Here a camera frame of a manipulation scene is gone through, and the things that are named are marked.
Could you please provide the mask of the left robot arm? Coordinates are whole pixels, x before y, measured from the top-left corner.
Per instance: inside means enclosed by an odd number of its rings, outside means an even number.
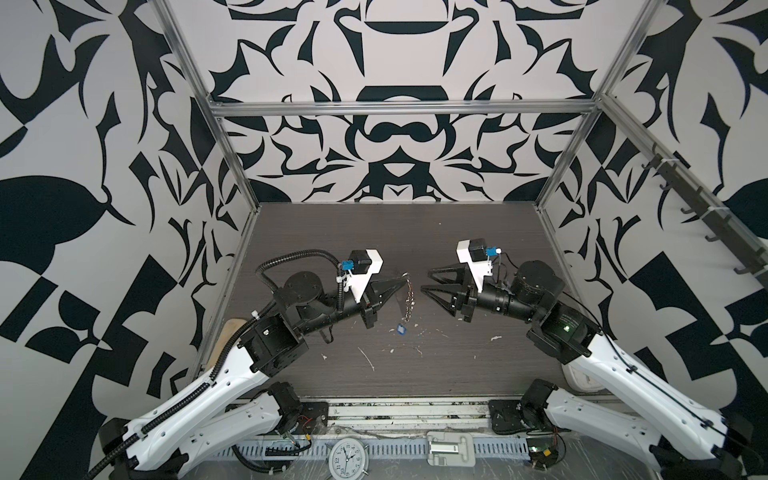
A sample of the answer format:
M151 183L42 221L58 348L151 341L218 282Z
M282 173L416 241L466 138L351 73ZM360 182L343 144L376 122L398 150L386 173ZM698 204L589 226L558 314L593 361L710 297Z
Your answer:
M302 403L289 383L274 377L307 352L307 335L319 332L331 342L332 327L353 316L372 327L407 283L404 276L362 280L360 292L330 294L312 272L290 276L265 314L237 330L201 377L136 419L107 422L99 432L104 457L85 478L109 468L112 479L180 479L249 437L290 432Z

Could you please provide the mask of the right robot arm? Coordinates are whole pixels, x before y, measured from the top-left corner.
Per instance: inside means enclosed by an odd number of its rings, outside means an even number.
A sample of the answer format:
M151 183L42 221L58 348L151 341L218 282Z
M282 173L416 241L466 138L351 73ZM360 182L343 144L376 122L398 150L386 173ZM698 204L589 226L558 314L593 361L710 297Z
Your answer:
M509 280L494 281L489 263L431 269L422 292L468 322L476 310L528 324L547 356L595 380L631 408L622 414L536 379L515 406L492 408L497 434L570 430L645 463L664 479L744 479L742 457L753 427L739 415L709 409L657 376L617 346L593 320L559 299L564 282L542 261L523 263Z

